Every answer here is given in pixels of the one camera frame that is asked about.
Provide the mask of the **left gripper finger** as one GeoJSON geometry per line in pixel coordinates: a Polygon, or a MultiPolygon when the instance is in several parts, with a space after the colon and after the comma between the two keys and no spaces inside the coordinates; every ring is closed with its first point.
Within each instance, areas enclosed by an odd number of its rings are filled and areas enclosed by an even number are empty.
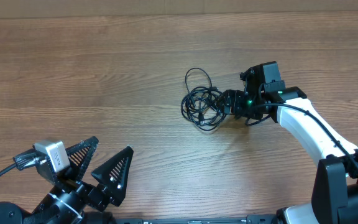
{"type": "Polygon", "coordinates": [[[98,188],[108,198],[109,203],[116,207],[119,207],[126,197],[133,154],[133,149],[126,146],[91,172],[91,175],[98,181],[98,188]]]}
{"type": "Polygon", "coordinates": [[[70,167],[65,171],[65,177],[81,181],[97,149],[99,139],[92,136],[74,146],[66,148],[70,167]]]}

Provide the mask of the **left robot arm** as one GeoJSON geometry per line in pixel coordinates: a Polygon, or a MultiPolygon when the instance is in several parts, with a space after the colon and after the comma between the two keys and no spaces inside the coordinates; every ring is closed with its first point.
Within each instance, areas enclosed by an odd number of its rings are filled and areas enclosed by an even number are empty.
{"type": "Polygon", "coordinates": [[[0,171],[0,176],[12,169],[35,167],[53,187],[32,212],[0,202],[0,223],[115,223],[106,209],[120,206],[126,197],[134,151],[127,146],[93,170],[91,175],[98,184],[91,185],[83,176],[98,144],[94,136],[71,147],[46,139],[14,156],[13,164],[0,171]]]}

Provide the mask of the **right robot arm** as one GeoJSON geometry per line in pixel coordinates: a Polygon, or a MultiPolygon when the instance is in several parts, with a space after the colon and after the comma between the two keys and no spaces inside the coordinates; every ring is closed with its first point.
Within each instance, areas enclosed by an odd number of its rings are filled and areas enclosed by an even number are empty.
{"type": "Polygon", "coordinates": [[[358,147],[336,132],[297,86],[287,87],[277,62],[240,74],[243,90],[216,100],[221,114],[262,121],[271,118],[303,146],[317,166],[311,200],[277,210],[269,223],[358,223],[358,147]]]}

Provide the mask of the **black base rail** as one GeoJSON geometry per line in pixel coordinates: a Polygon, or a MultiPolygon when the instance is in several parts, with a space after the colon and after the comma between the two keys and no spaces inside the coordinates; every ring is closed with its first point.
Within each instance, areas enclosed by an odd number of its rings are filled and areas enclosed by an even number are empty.
{"type": "Polygon", "coordinates": [[[236,218],[171,218],[171,219],[141,219],[115,218],[111,223],[116,224],[283,224],[276,215],[248,215],[236,218]]]}

